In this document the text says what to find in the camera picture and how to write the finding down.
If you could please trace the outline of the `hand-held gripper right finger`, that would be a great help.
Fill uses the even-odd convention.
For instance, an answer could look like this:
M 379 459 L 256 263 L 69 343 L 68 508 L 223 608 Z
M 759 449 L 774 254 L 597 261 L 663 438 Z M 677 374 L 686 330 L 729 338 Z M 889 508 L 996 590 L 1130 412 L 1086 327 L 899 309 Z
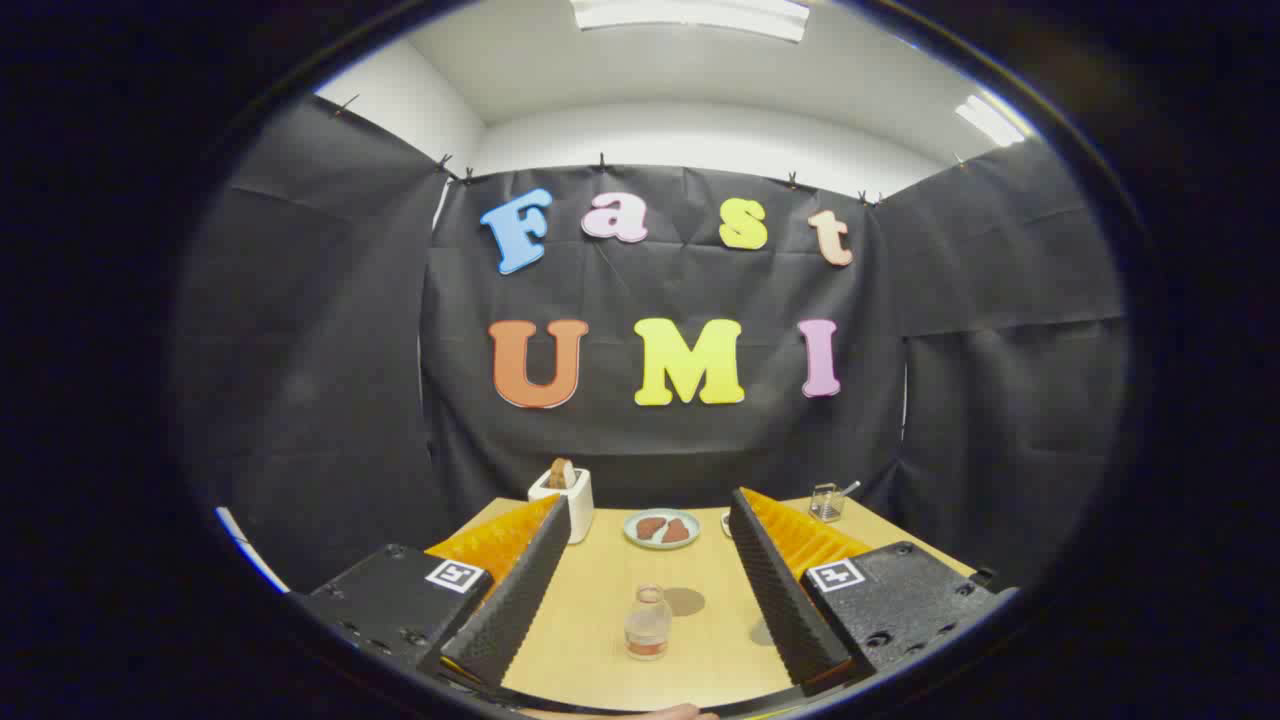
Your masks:
M 911 541 L 878 548 L 739 488 L 730 536 L 790 680 L 806 694 L 925 656 L 1012 597 Z

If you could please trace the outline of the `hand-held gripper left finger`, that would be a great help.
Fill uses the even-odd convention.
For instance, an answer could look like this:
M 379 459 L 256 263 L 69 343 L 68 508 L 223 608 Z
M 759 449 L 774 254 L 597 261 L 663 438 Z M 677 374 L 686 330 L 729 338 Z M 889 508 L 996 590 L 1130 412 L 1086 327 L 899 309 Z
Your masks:
M 429 550 L 387 544 L 296 600 L 372 657 L 471 689 L 502 685 L 571 532 L 545 497 Z

